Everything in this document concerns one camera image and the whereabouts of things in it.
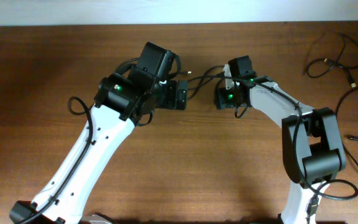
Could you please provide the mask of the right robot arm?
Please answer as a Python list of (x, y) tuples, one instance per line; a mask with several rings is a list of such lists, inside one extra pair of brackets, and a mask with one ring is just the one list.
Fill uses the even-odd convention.
[(290, 179), (287, 204), (279, 223), (316, 223), (316, 212), (325, 190), (346, 168), (346, 155), (334, 111), (315, 109), (294, 99), (268, 76), (260, 77), (249, 56), (223, 65), (225, 86), (217, 87), (217, 109), (254, 108), (282, 131), (282, 156)]

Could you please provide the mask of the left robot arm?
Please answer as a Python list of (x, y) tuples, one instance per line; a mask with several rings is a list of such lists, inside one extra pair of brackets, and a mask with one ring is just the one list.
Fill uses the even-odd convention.
[(180, 58), (147, 42), (140, 57), (122, 62), (101, 80), (94, 103), (82, 103), (87, 122), (49, 183), (31, 200), (18, 201), (13, 223), (112, 223), (95, 213), (84, 216), (90, 193), (117, 148), (144, 115), (155, 109), (185, 110), (188, 82), (175, 81), (172, 65)]

